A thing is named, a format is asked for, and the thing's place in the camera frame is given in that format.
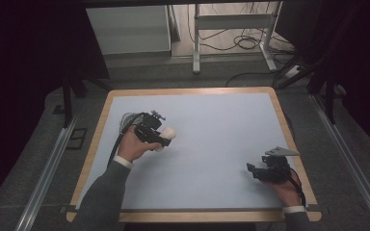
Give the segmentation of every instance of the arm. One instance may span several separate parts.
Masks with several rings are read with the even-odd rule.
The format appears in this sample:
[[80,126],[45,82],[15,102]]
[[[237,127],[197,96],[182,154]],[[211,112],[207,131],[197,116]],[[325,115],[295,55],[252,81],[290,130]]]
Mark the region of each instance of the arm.
[[148,150],[161,147],[160,143],[143,143],[131,126],[121,140],[114,161],[98,177],[83,198],[72,230],[122,230],[119,211],[132,162]]
[[[301,185],[299,176],[294,170],[291,170],[291,175],[296,183]],[[271,187],[283,203],[283,213],[286,218],[287,231],[315,230],[315,225],[309,221],[307,213],[305,212],[305,207],[302,205],[296,189],[289,181],[283,184],[263,183]]]

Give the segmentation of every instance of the white shirt cuff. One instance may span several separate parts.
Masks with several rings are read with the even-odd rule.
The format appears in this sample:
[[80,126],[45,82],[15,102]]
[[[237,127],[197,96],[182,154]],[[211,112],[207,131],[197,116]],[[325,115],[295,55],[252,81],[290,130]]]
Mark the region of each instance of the white shirt cuff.
[[128,162],[127,160],[125,160],[124,158],[122,158],[121,156],[115,156],[114,159],[113,159],[115,162],[118,162],[120,164],[122,164],[123,166],[125,167],[128,167],[130,169],[133,168],[134,164],[132,164],[131,162]]
[[294,213],[299,213],[299,212],[305,212],[305,207],[303,205],[283,208],[284,214],[294,214]]

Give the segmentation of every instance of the aluminum rail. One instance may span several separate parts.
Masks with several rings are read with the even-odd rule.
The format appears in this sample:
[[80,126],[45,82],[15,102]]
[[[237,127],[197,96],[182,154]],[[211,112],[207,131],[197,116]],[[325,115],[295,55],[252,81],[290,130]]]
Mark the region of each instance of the aluminum rail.
[[347,169],[353,176],[356,185],[364,197],[369,209],[370,209],[370,184],[368,179],[363,174],[361,168],[359,167],[357,160],[354,158],[353,153],[350,148],[348,148],[347,143],[341,137],[338,129],[335,125],[331,124],[329,119],[324,113],[324,105],[318,96],[309,95],[310,99],[314,102],[320,118],[322,118],[324,125],[326,126],[330,136],[332,137],[334,144],[338,148],[338,151],[343,159]]
[[75,102],[76,112],[67,128],[63,128],[56,143],[52,149],[52,152],[44,166],[41,173],[40,179],[32,192],[29,201],[23,210],[23,214],[14,230],[24,231],[31,230],[33,223],[35,222],[36,216],[40,209],[40,205],[46,196],[47,190],[49,189],[50,183],[56,172],[60,160],[62,159],[65,151],[68,139],[70,138],[71,132],[76,124],[77,118],[80,115],[81,108],[84,104],[84,99],[78,99]]

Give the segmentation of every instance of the person's right hand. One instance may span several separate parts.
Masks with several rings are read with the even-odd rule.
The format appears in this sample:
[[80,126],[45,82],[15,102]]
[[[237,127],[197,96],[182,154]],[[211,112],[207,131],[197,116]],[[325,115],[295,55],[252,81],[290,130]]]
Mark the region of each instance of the person's right hand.
[[159,142],[145,143],[140,141],[134,132],[135,125],[130,126],[128,131],[125,133],[124,137],[119,144],[119,150],[117,152],[118,156],[121,156],[128,162],[133,162],[143,156],[143,154],[148,150],[156,150],[161,148],[162,145]]
[[[296,171],[293,169],[290,169],[291,171],[291,177],[293,178],[296,183],[301,186],[301,182],[299,180],[299,176],[297,175]],[[299,197],[299,194],[296,191],[296,188],[291,184],[290,181],[286,181],[282,184],[275,184],[272,182],[265,182],[261,181],[263,184],[268,185],[270,188],[272,188],[278,198],[281,200],[283,205],[285,207],[291,207],[291,206],[299,206],[302,205],[301,199]]]

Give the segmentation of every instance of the wooden table edge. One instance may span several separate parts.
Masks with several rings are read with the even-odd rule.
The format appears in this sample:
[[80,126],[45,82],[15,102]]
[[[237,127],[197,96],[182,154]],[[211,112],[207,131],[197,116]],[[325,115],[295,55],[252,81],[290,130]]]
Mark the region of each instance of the wooden table edge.
[[[284,117],[283,111],[281,106],[278,102],[278,98],[274,89],[270,87],[252,87],[252,88],[203,88],[203,89],[157,89],[157,90],[111,90],[107,95],[106,102],[104,103],[103,110],[100,115],[100,119],[97,123],[92,143],[89,148],[88,155],[86,157],[86,161],[83,165],[82,171],[80,173],[79,180],[77,182],[73,197],[71,198],[70,205],[75,206],[78,202],[80,197],[80,193],[83,190],[84,185],[86,184],[87,178],[90,173],[90,169],[92,168],[93,159],[95,157],[95,152],[98,147],[101,134],[103,133],[104,124],[107,119],[107,116],[110,112],[110,107],[113,102],[114,97],[116,96],[144,96],[144,95],[183,95],[183,94],[236,94],[236,93],[268,93],[273,106],[276,111],[276,115],[278,118],[278,122],[280,124],[281,130],[284,134],[286,139],[288,148],[291,150],[297,151],[296,144],[294,144],[293,138],[290,133],[290,129],[288,127],[288,123]],[[307,204],[317,205],[317,200],[315,198],[314,192],[311,189],[311,186],[308,181],[308,177],[305,173],[305,169],[300,157],[293,157],[293,162],[296,166],[297,172],[299,174],[300,180],[303,184],[303,191],[306,196]],[[182,213],[182,212],[175,212],[175,213],[121,213],[119,221],[121,222],[146,222],[149,218],[156,218],[156,220],[166,220],[165,218],[161,218],[161,216],[166,216],[169,214],[168,218],[171,218],[171,222],[185,222],[185,218],[193,218],[195,220],[188,220],[191,221],[201,221],[203,220],[198,219],[203,217],[203,213],[205,214],[204,218],[208,218],[209,220],[214,220],[215,217],[221,217],[222,215],[228,216],[229,218],[233,218],[234,215],[245,216],[250,215],[252,218],[258,218],[260,220],[256,221],[270,221],[270,220],[262,220],[263,218],[260,214],[267,214],[271,216],[271,218],[276,218],[277,215],[282,214],[282,212],[278,211],[257,211],[257,212],[198,212],[197,216],[189,216],[192,213]],[[73,221],[76,213],[68,212],[66,214],[66,219],[70,222]],[[308,218],[311,221],[317,221],[321,218],[321,212],[307,212]],[[273,220],[273,221],[284,221],[284,218],[281,217],[280,219]]]

